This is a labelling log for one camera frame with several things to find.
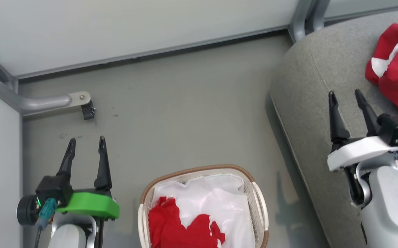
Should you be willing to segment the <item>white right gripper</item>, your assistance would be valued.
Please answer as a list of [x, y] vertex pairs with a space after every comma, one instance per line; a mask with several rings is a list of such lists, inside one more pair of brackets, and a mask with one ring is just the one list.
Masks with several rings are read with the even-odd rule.
[[[367, 137], [344, 145], [329, 154], [327, 165], [331, 172], [377, 157], [389, 151], [398, 151], [398, 146], [390, 146], [378, 136], [380, 124], [377, 122], [377, 115], [359, 89], [355, 90], [355, 99], [358, 107], [363, 112], [368, 130]], [[341, 118], [338, 110], [339, 104], [334, 91], [328, 93], [328, 104], [331, 142], [341, 143], [344, 140], [348, 140], [350, 133]]]

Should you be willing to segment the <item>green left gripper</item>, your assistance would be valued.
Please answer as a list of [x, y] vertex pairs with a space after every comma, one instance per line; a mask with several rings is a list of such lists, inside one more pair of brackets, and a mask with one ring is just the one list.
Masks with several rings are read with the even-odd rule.
[[[98, 146], [99, 165], [97, 177], [94, 181], [96, 190], [109, 192], [112, 188], [111, 171], [109, 166], [109, 157], [106, 147], [106, 139], [101, 136]], [[66, 176], [71, 178], [72, 163], [76, 154], [76, 139], [69, 141], [65, 151], [57, 176]], [[69, 203], [65, 207], [58, 207], [57, 213], [74, 213], [77, 215], [92, 216], [101, 219], [120, 218], [120, 206], [109, 194], [97, 194], [92, 192], [73, 193]]]

